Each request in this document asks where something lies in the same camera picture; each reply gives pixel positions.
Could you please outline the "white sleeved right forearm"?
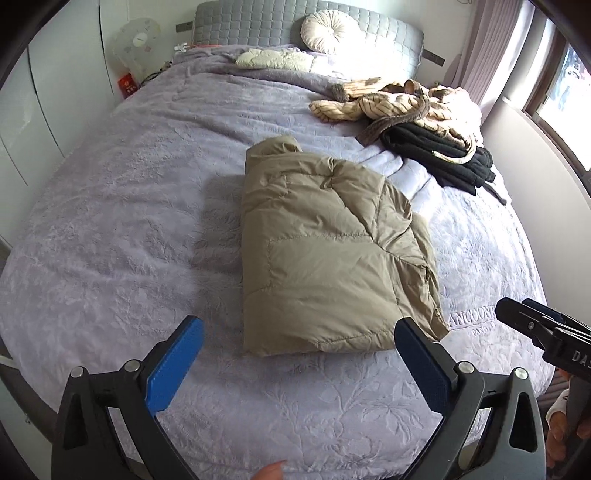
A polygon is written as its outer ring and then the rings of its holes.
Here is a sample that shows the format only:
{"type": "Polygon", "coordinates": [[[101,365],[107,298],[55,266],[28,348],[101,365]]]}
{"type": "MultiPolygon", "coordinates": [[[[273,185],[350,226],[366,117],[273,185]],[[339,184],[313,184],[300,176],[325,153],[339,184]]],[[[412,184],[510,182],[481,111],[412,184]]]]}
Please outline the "white sleeved right forearm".
{"type": "Polygon", "coordinates": [[[548,425],[551,424],[551,419],[554,414],[561,413],[563,415],[567,412],[567,405],[568,405],[568,397],[569,397],[570,389],[567,388],[561,392],[558,398],[554,401],[551,407],[548,409],[546,413],[546,422],[548,425]]]}

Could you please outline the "right hand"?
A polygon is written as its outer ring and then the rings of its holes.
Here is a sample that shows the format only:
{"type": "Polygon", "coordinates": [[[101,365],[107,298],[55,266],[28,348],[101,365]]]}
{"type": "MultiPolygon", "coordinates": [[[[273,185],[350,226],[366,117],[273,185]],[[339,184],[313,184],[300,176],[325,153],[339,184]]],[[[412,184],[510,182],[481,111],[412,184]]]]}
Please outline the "right hand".
{"type": "Polygon", "coordinates": [[[548,420],[549,430],[546,438],[546,466],[553,468],[566,458],[567,448],[565,434],[568,429],[567,416],[564,412],[555,411],[548,420]]]}

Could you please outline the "left hand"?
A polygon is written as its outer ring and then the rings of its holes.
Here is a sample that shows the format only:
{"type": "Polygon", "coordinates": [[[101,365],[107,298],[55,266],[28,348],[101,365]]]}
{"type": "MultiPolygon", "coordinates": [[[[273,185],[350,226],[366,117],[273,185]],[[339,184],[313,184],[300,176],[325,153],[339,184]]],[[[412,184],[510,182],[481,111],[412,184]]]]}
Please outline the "left hand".
{"type": "Polygon", "coordinates": [[[252,476],[252,480],[283,480],[283,466],[285,460],[274,462],[261,468],[252,476]]]}

